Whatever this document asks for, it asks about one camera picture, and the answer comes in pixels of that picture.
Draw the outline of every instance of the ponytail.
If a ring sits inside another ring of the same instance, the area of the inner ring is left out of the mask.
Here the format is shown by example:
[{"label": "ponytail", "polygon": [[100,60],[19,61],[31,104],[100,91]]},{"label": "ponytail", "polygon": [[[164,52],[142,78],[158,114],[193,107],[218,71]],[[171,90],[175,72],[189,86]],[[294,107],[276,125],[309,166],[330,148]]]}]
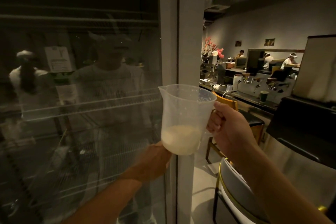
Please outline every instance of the ponytail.
[{"label": "ponytail", "polygon": [[20,89],[29,94],[36,94],[35,67],[28,57],[20,58]]}]

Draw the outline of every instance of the milky liquid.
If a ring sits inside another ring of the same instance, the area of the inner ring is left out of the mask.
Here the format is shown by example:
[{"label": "milky liquid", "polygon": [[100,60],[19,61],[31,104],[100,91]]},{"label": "milky liquid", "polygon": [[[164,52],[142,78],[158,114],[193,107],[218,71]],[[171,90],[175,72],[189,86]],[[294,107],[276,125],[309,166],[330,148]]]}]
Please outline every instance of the milky liquid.
[{"label": "milky liquid", "polygon": [[193,126],[177,125],[165,128],[161,132],[163,146],[177,155],[190,155],[198,150],[201,131]]}]

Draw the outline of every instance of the hand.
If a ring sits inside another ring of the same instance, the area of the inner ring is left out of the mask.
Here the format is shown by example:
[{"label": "hand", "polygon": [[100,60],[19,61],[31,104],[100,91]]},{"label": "hand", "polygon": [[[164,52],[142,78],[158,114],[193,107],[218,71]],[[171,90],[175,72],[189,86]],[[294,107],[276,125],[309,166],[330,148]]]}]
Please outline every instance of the hand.
[{"label": "hand", "polygon": [[244,116],[227,104],[215,102],[207,130],[213,134],[219,149],[233,162],[238,162],[245,151],[258,147],[250,125]]},{"label": "hand", "polygon": [[172,153],[163,147],[162,142],[151,144],[140,155],[139,160],[124,173],[119,179],[133,179],[142,183],[154,180],[167,170]]}]

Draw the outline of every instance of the framed picture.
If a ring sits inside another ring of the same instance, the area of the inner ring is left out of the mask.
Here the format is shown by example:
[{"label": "framed picture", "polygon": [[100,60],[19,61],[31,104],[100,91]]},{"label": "framed picture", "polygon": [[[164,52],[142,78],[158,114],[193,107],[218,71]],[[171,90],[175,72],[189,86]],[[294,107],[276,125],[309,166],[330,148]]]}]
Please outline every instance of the framed picture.
[{"label": "framed picture", "polygon": [[242,45],[242,41],[236,41],[236,44],[234,45],[235,47],[240,47]]},{"label": "framed picture", "polygon": [[275,38],[265,39],[264,46],[274,46]]}]

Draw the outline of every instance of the plastic measuring jug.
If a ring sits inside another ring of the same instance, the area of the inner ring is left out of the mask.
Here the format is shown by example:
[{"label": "plastic measuring jug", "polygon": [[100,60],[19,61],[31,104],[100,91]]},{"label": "plastic measuring jug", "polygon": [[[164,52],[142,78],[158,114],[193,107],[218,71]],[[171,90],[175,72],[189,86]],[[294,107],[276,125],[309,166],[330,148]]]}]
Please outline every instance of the plastic measuring jug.
[{"label": "plastic measuring jug", "polygon": [[184,84],[159,87],[163,98],[161,141],[178,155],[195,153],[208,123],[216,96]]}]

